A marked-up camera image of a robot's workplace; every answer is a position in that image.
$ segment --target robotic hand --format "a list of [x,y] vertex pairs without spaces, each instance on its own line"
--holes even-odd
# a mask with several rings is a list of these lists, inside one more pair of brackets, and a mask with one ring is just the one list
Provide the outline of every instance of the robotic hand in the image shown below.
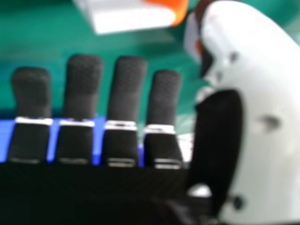
[[299,223],[300,48],[251,6],[208,2],[188,187],[208,185],[225,223]]

